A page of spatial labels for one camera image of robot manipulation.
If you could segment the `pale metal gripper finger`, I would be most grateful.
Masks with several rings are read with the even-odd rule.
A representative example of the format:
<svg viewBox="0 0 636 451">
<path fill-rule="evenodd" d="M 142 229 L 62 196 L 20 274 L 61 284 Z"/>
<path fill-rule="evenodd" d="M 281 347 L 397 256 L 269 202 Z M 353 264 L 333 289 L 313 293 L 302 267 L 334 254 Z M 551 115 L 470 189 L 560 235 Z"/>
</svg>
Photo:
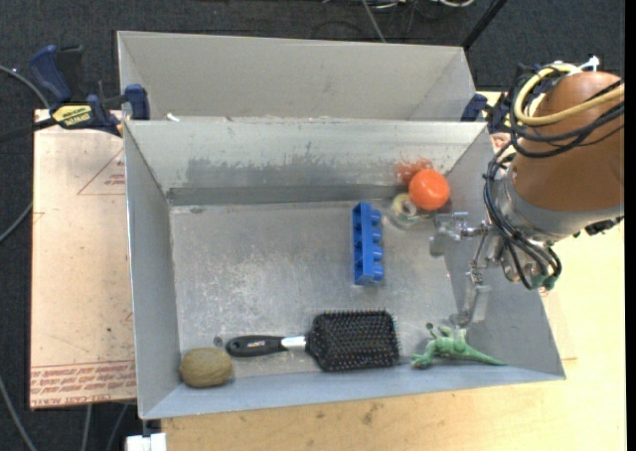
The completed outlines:
<svg viewBox="0 0 636 451">
<path fill-rule="evenodd" d="M 492 287 L 485 283 L 482 271 L 468 271 L 453 283 L 457 311 L 450 316 L 454 326 L 483 323 L 487 317 Z"/>
<path fill-rule="evenodd" d="M 490 232 L 490 226 L 485 221 L 478 225 L 469 223 L 468 212 L 438 213 L 433 219 L 434 235 L 429 240 L 429 253 L 432 256 L 442 256 L 449 241 L 479 237 L 483 238 Z"/>
</svg>

